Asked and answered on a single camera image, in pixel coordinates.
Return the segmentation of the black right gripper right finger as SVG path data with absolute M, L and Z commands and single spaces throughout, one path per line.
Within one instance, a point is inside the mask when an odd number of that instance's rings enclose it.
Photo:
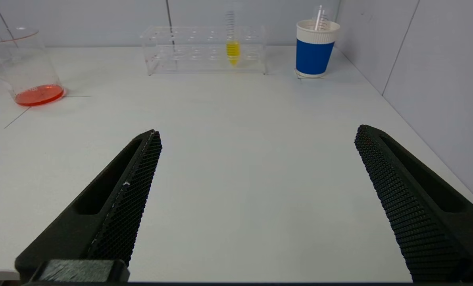
M 354 144 L 412 280 L 473 283 L 473 203 L 380 129 Z

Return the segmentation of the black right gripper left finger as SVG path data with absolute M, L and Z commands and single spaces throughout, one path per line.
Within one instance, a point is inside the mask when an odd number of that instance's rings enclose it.
M 51 259 L 129 265 L 161 152 L 158 131 L 133 138 L 15 259 L 20 280 L 30 280 Z

